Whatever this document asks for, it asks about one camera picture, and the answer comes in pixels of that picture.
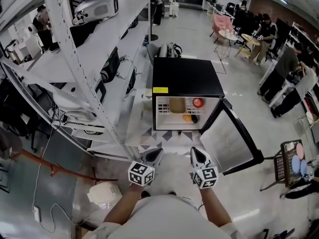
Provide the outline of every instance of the black bag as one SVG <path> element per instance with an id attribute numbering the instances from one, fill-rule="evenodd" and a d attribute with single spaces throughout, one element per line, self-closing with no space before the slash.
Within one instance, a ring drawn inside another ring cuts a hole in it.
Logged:
<path id="1" fill-rule="evenodd" d="M 94 29 L 98 23 L 99 22 L 95 20 L 83 25 L 70 27 L 75 47 L 79 47 L 85 42 L 89 35 L 94 32 Z"/>

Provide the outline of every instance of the fridge shelf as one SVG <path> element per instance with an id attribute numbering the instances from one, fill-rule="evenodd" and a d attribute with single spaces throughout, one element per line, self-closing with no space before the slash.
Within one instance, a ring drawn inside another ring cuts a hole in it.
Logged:
<path id="1" fill-rule="evenodd" d="M 201 108 L 196 108 L 193 105 L 193 99 L 194 98 L 185 98 L 186 112 L 184 112 L 183 114 L 204 115 L 205 105 Z M 169 110 L 169 97 L 158 97 L 158 113 L 161 115 L 172 114 Z"/>

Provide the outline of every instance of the fridge door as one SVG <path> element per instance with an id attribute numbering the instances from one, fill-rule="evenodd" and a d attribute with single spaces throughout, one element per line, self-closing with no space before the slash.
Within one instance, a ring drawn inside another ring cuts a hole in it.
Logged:
<path id="1" fill-rule="evenodd" d="M 244 170 L 264 161 L 245 126 L 226 99 L 220 99 L 207 120 L 200 140 L 224 175 Z"/>

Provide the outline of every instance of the sneaker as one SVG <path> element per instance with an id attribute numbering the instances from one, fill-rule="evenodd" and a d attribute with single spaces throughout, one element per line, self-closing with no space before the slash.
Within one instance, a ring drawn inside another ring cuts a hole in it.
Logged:
<path id="1" fill-rule="evenodd" d="M 147 192 L 146 190 L 143 190 L 141 193 L 141 199 L 146 198 L 146 197 L 150 197 L 150 193 Z"/>
<path id="2" fill-rule="evenodd" d="M 270 108 L 271 114 L 274 116 L 274 118 L 277 118 L 277 115 L 275 114 L 275 109 Z"/>
<path id="3" fill-rule="evenodd" d="M 264 101 L 266 104 L 270 104 L 270 101 L 268 101 L 265 97 L 263 97 L 261 100 Z"/>

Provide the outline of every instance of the black mini fridge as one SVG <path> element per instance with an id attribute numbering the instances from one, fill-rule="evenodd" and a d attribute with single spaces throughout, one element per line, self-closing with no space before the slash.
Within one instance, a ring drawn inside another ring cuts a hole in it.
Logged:
<path id="1" fill-rule="evenodd" d="M 264 157 L 224 97 L 211 61 L 155 58 L 154 130 L 198 130 L 205 150 L 230 174 Z"/>

